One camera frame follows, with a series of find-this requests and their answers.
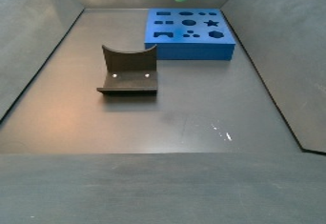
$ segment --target black u-shaped block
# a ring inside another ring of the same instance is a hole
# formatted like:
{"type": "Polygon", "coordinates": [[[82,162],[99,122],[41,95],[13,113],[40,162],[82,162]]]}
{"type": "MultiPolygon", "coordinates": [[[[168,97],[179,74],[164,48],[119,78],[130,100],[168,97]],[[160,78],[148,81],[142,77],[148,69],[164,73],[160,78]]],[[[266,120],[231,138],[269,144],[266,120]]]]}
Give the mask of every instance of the black u-shaped block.
{"type": "Polygon", "coordinates": [[[144,51],[120,52],[102,46],[107,77],[102,93],[158,91],[156,46],[144,51]]]}

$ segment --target black curved object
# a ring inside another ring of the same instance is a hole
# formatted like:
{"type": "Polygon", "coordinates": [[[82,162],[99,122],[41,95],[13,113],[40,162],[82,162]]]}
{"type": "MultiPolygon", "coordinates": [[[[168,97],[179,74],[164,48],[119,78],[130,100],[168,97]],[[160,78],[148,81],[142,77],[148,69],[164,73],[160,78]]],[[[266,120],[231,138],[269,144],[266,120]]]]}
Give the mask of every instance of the black curved object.
{"type": "Polygon", "coordinates": [[[120,52],[102,46],[107,77],[102,93],[158,91],[156,46],[144,51],[120,52]]]}

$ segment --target circular hole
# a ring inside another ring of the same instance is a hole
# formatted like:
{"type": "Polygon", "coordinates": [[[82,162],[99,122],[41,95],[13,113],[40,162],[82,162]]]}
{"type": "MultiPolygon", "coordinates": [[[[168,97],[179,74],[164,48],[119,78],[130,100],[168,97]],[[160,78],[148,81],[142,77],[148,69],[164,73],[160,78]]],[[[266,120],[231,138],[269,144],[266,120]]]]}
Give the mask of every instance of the circular hole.
{"type": "Polygon", "coordinates": [[[182,21],[182,24],[186,26],[195,26],[196,22],[194,20],[184,20],[184,21],[182,21]]]}
{"type": "Polygon", "coordinates": [[[192,12],[188,12],[188,11],[184,11],[184,12],[180,12],[179,14],[180,15],[192,15],[194,13],[192,12]]]}
{"type": "Polygon", "coordinates": [[[219,31],[211,31],[211,32],[208,33],[208,36],[210,36],[210,37],[214,37],[214,38],[222,38],[222,37],[224,37],[224,34],[220,33],[219,31]]]}

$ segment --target star-shaped hole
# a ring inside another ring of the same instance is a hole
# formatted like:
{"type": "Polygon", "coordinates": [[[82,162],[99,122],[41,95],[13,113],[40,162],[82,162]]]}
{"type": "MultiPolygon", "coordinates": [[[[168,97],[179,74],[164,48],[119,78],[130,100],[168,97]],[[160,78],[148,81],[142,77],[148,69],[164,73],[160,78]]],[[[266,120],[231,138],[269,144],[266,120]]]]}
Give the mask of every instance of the star-shaped hole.
{"type": "Polygon", "coordinates": [[[215,26],[215,27],[218,27],[218,24],[219,24],[219,22],[214,22],[214,21],[211,21],[211,20],[208,20],[207,22],[204,22],[204,23],[207,23],[207,26],[210,27],[210,26],[215,26]]]}

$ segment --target blue shape sorter block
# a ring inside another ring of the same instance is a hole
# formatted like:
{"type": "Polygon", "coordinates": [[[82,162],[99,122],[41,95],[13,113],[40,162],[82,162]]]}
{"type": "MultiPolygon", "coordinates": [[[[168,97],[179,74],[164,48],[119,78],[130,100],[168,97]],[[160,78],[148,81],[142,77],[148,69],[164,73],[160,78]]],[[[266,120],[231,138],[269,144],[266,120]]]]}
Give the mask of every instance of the blue shape sorter block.
{"type": "Polygon", "coordinates": [[[235,42],[216,9],[150,9],[146,49],[160,60],[231,60],[235,42]]]}

